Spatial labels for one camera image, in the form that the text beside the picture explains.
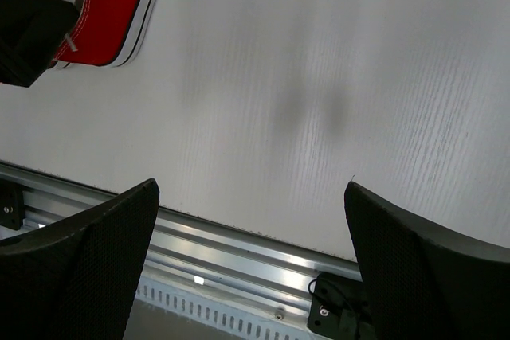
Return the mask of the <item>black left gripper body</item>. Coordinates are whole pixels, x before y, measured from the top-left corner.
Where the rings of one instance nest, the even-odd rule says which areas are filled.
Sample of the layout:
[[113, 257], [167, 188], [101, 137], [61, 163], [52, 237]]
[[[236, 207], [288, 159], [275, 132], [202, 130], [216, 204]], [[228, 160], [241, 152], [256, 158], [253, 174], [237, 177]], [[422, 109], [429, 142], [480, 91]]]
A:
[[1, 0], [1, 82], [30, 87], [78, 18], [77, 8], [63, 0]]

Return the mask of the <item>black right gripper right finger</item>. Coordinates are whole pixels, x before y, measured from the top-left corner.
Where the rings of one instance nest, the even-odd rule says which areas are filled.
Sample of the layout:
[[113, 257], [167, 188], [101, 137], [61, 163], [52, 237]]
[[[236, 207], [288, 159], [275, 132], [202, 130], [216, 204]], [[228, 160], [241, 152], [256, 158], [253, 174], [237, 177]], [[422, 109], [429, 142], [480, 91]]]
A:
[[379, 339], [507, 339], [509, 250], [349, 182], [344, 208]]

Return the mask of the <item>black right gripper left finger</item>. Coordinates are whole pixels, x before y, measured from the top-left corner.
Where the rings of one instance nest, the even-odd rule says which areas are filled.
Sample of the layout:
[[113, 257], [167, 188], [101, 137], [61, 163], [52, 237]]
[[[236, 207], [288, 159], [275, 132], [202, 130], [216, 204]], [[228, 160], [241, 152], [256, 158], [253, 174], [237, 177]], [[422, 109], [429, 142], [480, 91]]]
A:
[[121, 339], [159, 210], [150, 178], [1, 242], [3, 339]]

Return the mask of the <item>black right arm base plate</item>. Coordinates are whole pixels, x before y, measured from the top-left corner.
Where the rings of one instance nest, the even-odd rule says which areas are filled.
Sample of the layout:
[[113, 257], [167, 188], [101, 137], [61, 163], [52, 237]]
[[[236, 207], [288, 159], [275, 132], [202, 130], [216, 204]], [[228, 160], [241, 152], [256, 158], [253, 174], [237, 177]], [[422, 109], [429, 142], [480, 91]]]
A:
[[327, 339], [375, 339], [371, 310], [360, 281], [321, 272], [308, 284], [307, 328]]

